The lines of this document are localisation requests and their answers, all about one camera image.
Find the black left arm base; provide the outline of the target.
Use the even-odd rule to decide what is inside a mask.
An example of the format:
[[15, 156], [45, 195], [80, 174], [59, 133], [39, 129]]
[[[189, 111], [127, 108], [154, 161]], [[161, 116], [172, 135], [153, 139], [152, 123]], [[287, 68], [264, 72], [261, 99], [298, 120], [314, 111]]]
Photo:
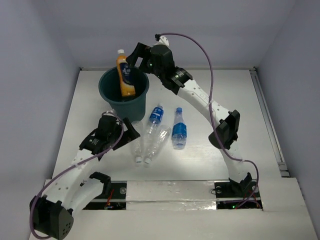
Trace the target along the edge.
[[112, 181], [108, 192], [94, 198], [83, 210], [126, 210], [127, 182]]

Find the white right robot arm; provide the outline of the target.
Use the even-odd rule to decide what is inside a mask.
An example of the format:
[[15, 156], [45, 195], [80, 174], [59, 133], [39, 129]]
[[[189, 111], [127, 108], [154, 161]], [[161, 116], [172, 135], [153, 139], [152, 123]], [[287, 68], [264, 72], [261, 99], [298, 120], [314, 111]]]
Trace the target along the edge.
[[252, 176], [244, 167], [237, 143], [240, 113], [237, 110], [230, 111], [210, 100], [193, 76], [176, 66], [172, 51], [167, 45], [147, 46], [139, 42], [126, 61], [130, 67], [134, 67], [138, 58], [142, 59], [139, 70], [155, 75], [166, 89], [186, 100], [210, 122], [213, 132], [208, 139], [223, 156], [230, 190], [235, 196], [244, 196], [250, 189]]

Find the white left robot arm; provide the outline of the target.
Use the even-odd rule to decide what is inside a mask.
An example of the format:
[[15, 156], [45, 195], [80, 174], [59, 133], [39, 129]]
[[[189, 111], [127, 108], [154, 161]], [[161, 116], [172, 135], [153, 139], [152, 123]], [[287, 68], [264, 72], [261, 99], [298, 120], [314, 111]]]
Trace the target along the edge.
[[109, 151], [117, 150], [141, 135], [128, 118], [104, 112], [97, 128], [79, 145], [69, 167], [43, 186], [29, 204], [29, 227], [38, 240], [63, 240], [75, 215], [96, 197], [111, 197], [111, 177], [95, 167]]

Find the orange juice bottle white cap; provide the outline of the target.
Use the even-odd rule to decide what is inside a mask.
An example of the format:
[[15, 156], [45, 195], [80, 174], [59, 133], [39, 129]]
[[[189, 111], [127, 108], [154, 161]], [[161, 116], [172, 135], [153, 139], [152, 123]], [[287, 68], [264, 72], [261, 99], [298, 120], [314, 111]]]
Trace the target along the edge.
[[116, 68], [119, 75], [121, 96], [123, 98], [134, 97], [136, 95], [136, 90], [131, 78], [131, 68], [126, 61], [127, 57], [125, 56], [125, 51], [119, 49], [117, 53]]

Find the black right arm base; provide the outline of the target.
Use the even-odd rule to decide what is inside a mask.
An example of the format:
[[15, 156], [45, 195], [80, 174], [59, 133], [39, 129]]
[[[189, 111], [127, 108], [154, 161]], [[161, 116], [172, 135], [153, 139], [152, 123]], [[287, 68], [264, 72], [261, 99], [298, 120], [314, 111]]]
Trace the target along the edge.
[[249, 172], [241, 183], [233, 180], [215, 182], [210, 193], [216, 197], [216, 208], [218, 210], [262, 209], [256, 183]]

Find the clear bottle blue cap label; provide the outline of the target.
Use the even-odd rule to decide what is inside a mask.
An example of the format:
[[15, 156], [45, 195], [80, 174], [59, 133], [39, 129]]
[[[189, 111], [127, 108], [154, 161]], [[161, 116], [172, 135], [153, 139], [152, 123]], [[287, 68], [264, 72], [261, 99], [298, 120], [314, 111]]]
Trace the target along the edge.
[[175, 111], [174, 124], [171, 137], [173, 148], [182, 150], [187, 143], [187, 126], [183, 119], [183, 109], [177, 107]]

